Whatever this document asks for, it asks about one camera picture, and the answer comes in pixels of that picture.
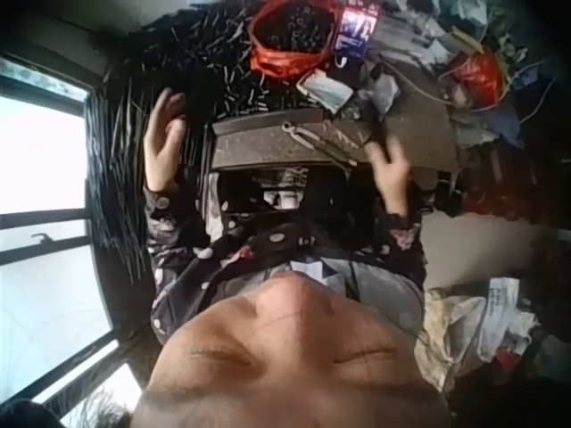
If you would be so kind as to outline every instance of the red plastic bag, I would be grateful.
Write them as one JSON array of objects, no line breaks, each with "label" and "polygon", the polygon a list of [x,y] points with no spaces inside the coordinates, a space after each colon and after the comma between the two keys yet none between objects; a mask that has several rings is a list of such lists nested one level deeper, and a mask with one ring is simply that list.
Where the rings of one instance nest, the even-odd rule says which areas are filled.
[{"label": "red plastic bag", "polygon": [[503,78],[495,55],[488,48],[468,59],[462,55],[450,64],[452,75],[470,89],[482,107],[498,105],[503,92]]},{"label": "red plastic bag", "polygon": [[[256,25],[263,20],[266,16],[272,14],[277,9],[285,4],[299,3],[294,0],[271,0],[258,12],[250,22],[248,33],[252,41],[252,59],[250,60],[250,67],[252,70],[260,71],[261,73],[271,78],[292,78],[299,76],[310,69],[319,66],[331,54],[331,45],[335,37],[335,29],[327,37],[327,41],[323,50],[319,53],[299,53],[299,52],[284,52],[275,51],[265,47],[260,40],[254,35]],[[335,5],[334,0],[309,0],[306,4],[319,7],[331,12],[335,17],[335,23],[338,22],[339,10]]]}]

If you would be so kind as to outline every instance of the window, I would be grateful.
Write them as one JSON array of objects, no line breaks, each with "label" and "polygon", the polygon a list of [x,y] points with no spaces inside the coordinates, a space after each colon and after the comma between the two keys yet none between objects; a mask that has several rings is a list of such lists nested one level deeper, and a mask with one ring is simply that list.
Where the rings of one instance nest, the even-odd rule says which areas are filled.
[{"label": "window", "polygon": [[87,93],[1,58],[0,86],[0,402],[59,402],[119,357],[88,236]]},{"label": "window", "polygon": [[85,207],[83,118],[0,96],[0,214]]},{"label": "window", "polygon": [[62,221],[43,225],[0,230],[0,251],[35,245],[45,240],[60,241],[87,233],[85,220]]},{"label": "window", "polygon": [[142,390],[127,364],[123,364],[89,397],[82,400],[68,415],[62,418],[62,424],[70,428],[76,426],[95,426],[101,406],[114,404],[133,412],[141,397]]},{"label": "window", "polygon": [[88,246],[0,267],[0,399],[110,330]]}]

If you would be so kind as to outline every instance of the right hand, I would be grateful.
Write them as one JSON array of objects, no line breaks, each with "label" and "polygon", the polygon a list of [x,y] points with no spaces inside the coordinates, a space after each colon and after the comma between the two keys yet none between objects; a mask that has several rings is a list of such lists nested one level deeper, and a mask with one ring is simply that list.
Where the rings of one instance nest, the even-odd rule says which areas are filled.
[{"label": "right hand", "polygon": [[407,217],[410,162],[396,136],[388,136],[386,146],[390,161],[378,143],[365,144],[365,152],[373,167],[375,185],[385,200],[386,211]]},{"label": "right hand", "polygon": [[153,107],[145,133],[145,177],[151,192],[176,192],[175,175],[186,135],[186,122],[179,118],[185,95],[163,89]]}]

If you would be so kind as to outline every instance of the pliers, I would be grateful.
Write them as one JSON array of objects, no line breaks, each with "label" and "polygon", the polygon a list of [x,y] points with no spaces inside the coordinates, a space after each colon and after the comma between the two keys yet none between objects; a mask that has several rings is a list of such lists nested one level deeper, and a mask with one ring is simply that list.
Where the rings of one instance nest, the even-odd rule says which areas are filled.
[{"label": "pliers", "polygon": [[[333,164],[341,168],[345,172],[351,172],[350,167],[356,167],[359,163],[352,159],[343,149],[337,147],[337,145],[327,141],[317,134],[309,131],[308,129],[297,127],[291,122],[284,122],[282,125],[282,130],[289,134],[297,143],[303,145],[304,147],[315,150],[327,156]],[[335,154],[331,153],[325,147],[333,149]]]}]

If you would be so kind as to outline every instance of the plastic bag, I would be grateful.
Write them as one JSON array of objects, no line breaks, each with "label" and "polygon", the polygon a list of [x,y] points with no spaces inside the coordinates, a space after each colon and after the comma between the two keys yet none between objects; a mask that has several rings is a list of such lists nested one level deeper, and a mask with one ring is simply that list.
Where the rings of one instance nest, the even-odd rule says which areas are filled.
[{"label": "plastic bag", "polygon": [[[248,28],[253,46],[250,66],[252,70],[260,71],[272,78],[292,78],[299,76],[320,65],[331,54],[331,45],[335,36],[335,30],[329,33],[325,46],[319,53],[306,54],[276,51],[265,47],[260,40],[258,40],[254,35],[256,25],[280,7],[290,3],[297,2],[293,0],[272,0],[268,2],[260,9],[258,14],[254,16]],[[309,0],[307,4],[331,12],[335,17],[335,22],[338,22],[339,11],[335,6],[334,0]]]},{"label": "plastic bag", "polygon": [[503,92],[503,77],[498,60],[492,51],[474,53],[466,59],[461,55],[450,64],[452,75],[466,85],[483,107],[498,105]]}]

